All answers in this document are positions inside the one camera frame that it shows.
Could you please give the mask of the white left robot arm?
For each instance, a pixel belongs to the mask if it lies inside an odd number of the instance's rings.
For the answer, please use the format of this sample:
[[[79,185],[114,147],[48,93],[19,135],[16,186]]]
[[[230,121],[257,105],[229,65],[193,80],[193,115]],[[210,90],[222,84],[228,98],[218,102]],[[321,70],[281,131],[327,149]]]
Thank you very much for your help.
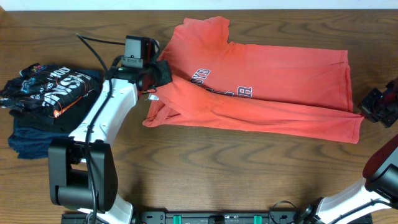
[[[124,53],[105,68],[102,91],[85,119],[48,150],[50,199],[71,210],[62,223],[134,223],[134,207],[118,195],[111,146],[141,95],[172,81],[158,41],[126,36]]]

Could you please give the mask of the red soccer t-shirt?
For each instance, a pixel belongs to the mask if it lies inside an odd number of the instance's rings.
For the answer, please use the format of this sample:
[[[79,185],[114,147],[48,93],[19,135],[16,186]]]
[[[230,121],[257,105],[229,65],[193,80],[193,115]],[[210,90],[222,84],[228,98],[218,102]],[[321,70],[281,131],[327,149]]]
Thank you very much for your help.
[[[172,81],[158,87],[144,125],[289,134],[356,144],[345,50],[231,42],[229,20],[186,18],[160,58]]]

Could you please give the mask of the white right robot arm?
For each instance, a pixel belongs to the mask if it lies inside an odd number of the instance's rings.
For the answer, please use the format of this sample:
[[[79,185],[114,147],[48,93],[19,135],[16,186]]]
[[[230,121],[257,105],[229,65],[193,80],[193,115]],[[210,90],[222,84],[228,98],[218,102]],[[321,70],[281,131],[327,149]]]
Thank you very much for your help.
[[[397,122],[397,80],[384,91],[372,89],[358,107],[366,119],[390,128]],[[349,223],[389,208],[397,209],[397,136],[370,157],[359,181],[334,196],[319,198],[294,222]]]

